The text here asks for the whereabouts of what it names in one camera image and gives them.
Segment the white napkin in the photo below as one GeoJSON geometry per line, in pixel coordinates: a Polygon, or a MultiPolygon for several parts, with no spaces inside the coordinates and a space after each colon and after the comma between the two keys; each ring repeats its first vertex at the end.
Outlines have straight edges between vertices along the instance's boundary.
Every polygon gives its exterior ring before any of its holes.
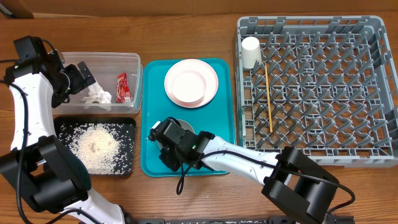
{"type": "Polygon", "coordinates": [[[88,87],[88,96],[83,97],[82,101],[86,104],[88,103],[100,103],[100,107],[104,108],[106,111],[110,111],[110,106],[104,106],[104,104],[110,104],[112,96],[108,91],[104,91],[103,88],[95,82],[88,87]]]}

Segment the white bowl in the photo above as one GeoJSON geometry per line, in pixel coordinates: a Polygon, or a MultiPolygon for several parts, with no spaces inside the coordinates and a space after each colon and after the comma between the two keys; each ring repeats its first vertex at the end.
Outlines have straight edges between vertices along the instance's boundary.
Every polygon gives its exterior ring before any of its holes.
{"type": "MultiPolygon", "coordinates": [[[[177,119],[177,121],[180,123],[181,127],[185,130],[189,130],[191,131],[193,134],[195,134],[194,128],[186,121],[182,120],[182,119],[177,119]]],[[[164,146],[160,143],[157,142],[158,146],[160,149],[162,149],[164,146]]]]}

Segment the red snack wrapper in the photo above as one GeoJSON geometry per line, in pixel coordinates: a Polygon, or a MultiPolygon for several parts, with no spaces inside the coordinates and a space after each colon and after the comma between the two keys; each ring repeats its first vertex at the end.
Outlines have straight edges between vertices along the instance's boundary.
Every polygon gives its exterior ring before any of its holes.
{"type": "Polygon", "coordinates": [[[127,81],[127,73],[123,72],[118,76],[118,83],[116,87],[116,102],[117,103],[131,103],[132,97],[127,81]]]}

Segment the wooden chopstick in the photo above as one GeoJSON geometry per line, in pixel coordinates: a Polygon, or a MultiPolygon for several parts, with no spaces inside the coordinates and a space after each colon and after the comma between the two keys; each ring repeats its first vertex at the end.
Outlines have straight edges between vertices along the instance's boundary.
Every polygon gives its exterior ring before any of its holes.
{"type": "Polygon", "coordinates": [[[271,89],[269,85],[269,77],[268,77],[268,67],[267,63],[264,63],[265,68],[265,79],[266,79],[266,92],[267,92],[267,107],[268,107],[268,116],[269,116],[269,129],[270,133],[274,132],[273,123],[272,123],[272,111],[271,111],[271,89]]]}

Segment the white paper cup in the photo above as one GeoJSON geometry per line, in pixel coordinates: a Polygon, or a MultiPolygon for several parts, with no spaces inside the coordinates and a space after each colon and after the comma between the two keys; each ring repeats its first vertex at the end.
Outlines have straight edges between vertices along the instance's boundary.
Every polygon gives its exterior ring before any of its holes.
{"type": "Polygon", "coordinates": [[[246,37],[241,42],[242,63],[244,68],[254,68],[256,62],[262,61],[260,41],[256,37],[246,37]]]}

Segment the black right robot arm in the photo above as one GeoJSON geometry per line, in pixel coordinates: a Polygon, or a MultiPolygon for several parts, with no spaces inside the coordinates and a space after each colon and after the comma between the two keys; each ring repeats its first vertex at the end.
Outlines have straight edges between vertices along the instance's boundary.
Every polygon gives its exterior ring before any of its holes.
{"type": "Polygon", "coordinates": [[[148,135],[158,142],[160,160],[176,172],[202,167],[253,180],[262,194],[298,223],[323,223],[338,180],[304,153],[292,147],[282,152],[256,152],[207,131],[184,129],[174,118],[158,121],[148,135]]]}

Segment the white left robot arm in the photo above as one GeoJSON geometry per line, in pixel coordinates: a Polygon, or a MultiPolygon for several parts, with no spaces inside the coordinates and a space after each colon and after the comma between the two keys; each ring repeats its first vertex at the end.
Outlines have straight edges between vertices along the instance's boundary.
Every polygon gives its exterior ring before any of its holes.
{"type": "Polygon", "coordinates": [[[18,58],[2,82],[13,95],[15,130],[10,152],[1,157],[1,174],[16,190],[17,206],[83,223],[132,223],[125,209],[92,187],[86,167],[54,129],[52,110],[94,84],[88,67],[64,66],[61,54],[40,37],[22,37],[14,46],[18,58]]]}

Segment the clear plastic waste bin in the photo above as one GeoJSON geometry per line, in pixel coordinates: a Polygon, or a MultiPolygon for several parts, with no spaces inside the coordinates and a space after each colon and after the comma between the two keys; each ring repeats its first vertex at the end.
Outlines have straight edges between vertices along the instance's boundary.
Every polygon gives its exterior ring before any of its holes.
{"type": "Polygon", "coordinates": [[[137,114],[142,100],[141,58],[135,53],[120,52],[64,52],[64,65],[85,62],[96,83],[70,97],[52,110],[53,114],[137,114]],[[131,94],[125,103],[118,103],[118,76],[125,73],[131,94]],[[94,99],[93,90],[100,86],[111,95],[110,102],[94,99]]]}

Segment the teal plastic tray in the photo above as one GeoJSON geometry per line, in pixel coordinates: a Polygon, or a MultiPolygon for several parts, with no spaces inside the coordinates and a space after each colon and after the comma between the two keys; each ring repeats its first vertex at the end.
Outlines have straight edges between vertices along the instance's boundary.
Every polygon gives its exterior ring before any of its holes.
{"type": "Polygon", "coordinates": [[[201,108],[184,108],[172,102],[164,88],[167,71],[179,62],[175,60],[154,60],[146,65],[143,74],[142,121],[141,121],[141,169],[150,177],[176,177],[159,159],[157,142],[147,139],[151,127],[167,117],[181,119],[190,124],[198,134],[209,131],[224,140],[235,143],[233,95],[229,65],[220,58],[204,58],[215,69],[218,76],[218,91],[215,97],[201,108]]]}

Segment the white pink-rimmed plate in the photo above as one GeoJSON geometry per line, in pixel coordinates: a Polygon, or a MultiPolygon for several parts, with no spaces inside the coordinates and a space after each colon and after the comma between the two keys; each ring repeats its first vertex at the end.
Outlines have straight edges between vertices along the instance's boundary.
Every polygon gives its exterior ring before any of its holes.
{"type": "Polygon", "coordinates": [[[219,87],[215,69],[199,59],[181,60],[167,71],[164,89],[168,98],[184,108],[208,104],[219,87]]]}

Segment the grey plastic dish rack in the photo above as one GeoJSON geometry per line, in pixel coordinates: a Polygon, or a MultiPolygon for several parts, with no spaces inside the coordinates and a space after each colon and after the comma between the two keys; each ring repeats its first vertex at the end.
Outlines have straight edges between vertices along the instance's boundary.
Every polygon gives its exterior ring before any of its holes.
{"type": "Polygon", "coordinates": [[[380,17],[241,17],[234,72],[241,146],[295,147],[326,166],[397,165],[397,72],[380,17]],[[261,46],[252,69],[242,63],[246,37],[261,46]]]}

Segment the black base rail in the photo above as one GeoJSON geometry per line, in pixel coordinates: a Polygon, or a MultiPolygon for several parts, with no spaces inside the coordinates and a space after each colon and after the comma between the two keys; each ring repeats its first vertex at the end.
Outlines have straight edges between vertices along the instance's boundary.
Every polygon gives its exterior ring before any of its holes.
{"type": "MultiPolygon", "coordinates": [[[[271,216],[267,218],[252,219],[189,219],[165,220],[163,218],[146,218],[134,221],[137,224],[297,224],[299,222],[287,216],[271,216]]],[[[323,223],[326,224],[355,224],[354,217],[328,215],[323,223]]]]}

